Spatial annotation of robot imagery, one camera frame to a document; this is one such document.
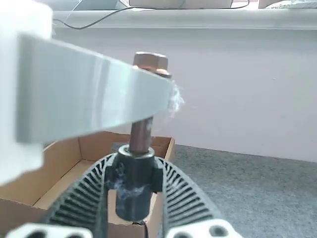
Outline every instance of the gray plastic bar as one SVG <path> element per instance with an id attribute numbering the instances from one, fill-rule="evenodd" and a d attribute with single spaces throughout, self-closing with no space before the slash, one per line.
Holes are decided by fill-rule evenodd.
<path id="1" fill-rule="evenodd" d="M 18 142 L 89 134 L 168 109 L 167 79 L 64 42 L 19 40 Z"/>

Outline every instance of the black cable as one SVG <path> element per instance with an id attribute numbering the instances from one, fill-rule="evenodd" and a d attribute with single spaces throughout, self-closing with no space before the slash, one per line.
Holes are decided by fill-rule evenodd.
<path id="1" fill-rule="evenodd" d="M 133 222 L 132 224 L 144 226 L 144 238 L 149 238 L 149 228 L 148 228 L 148 225 L 145 221 Z"/>
<path id="2" fill-rule="evenodd" d="M 116 10 L 116 11 L 113 11 L 113 12 L 107 14 L 106 16 L 103 16 L 102 18 L 98 19 L 97 21 L 94 21 L 94 22 L 92 22 L 92 23 L 90 23 L 90 24 L 88 24 L 88 25 L 86 25 L 86 26 L 82 26 L 82 27 L 71 26 L 71 25 L 65 23 L 64 21 L 59 20 L 59 19 L 56 19 L 56 18 L 53 18 L 53 21 L 60 22 L 60 23 L 64 24 L 65 26 L 67 26 L 67 27 L 69 27 L 69 28 L 71 28 L 71 29 L 74 29 L 74 30 L 84 30 L 84 29 L 89 28 L 89 27 L 91 27 L 91 26 L 93 26 L 93 25 L 96 25 L 97 23 L 99 23 L 99 22 L 105 20 L 106 18 L 108 18 L 108 17 L 110 17 L 110 16 L 112 16 L 112 15 L 114 15 L 114 14 L 116 14 L 116 13 L 119 13 L 119 12 L 121 12 L 121 11 L 129 10 L 129 9 L 133 9 L 133 8 L 151 9 L 151 10 L 180 10 L 180 8 L 185 4 L 185 2 L 186 2 L 186 0 L 184 0 L 184 1 L 182 2 L 181 6 L 178 7 L 178 8 L 152 8 L 152 7 L 129 6 L 129 7 L 125 7 L 125 8 L 122 8 L 122 9 L 119 9 L 119 10 Z M 240 8 L 244 8 L 244 7 L 248 6 L 249 4 L 250 4 L 250 0 L 248 0 L 247 4 L 244 5 L 244 6 L 239 6 L 239 7 L 234 7 L 234 8 L 229 8 L 229 7 L 228 7 L 228 8 L 224 8 L 224 9 L 240 9 Z"/>

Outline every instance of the window sill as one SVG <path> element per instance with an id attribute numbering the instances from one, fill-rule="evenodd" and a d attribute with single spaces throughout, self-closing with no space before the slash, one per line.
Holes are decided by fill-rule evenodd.
<path id="1" fill-rule="evenodd" d="M 72 26 L 90 24 L 113 11 L 55 12 L 54 18 Z M 55 22 L 54 28 L 65 28 Z M 317 30 L 315 9 L 204 9 L 148 10 L 119 12 L 91 28 L 210 28 Z"/>

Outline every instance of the black cylindrical spacer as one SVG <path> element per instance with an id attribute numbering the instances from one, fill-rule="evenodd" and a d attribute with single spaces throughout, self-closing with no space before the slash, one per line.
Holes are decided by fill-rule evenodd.
<path id="1" fill-rule="evenodd" d="M 126 221 L 140 221 L 150 212 L 155 153 L 133 154 L 129 145 L 119 148 L 112 164 L 113 188 L 116 189 L 115 211 Z"/>

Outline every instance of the screw hole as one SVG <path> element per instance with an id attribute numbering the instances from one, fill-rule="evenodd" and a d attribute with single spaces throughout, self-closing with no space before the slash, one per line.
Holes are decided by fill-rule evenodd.
<path id="1" fill-rule="evenodd" d="M 83 238 L 83 236 L 80 236 L 80 235 L 70 235 L 69 237 L 67 238 Z"/>
<path id="2" fill-rule="evenodd" d="M 191 238 L 192 236 L 188 233 L 177 233 L 176 235 L 174 235 L 174 238 Z"/>
<path id="3" fill-rule="evenodd" d="M 46 233 L 43 231 L 35 231 L 29 234 L 26 238 L 45 238 Z"/>
<path id="4" fill-rule="evenodd" d="M 228 235 L 228 231 L 221 226 L 210 227 L 209 233 L 212 237 L 226 237 Z"/>

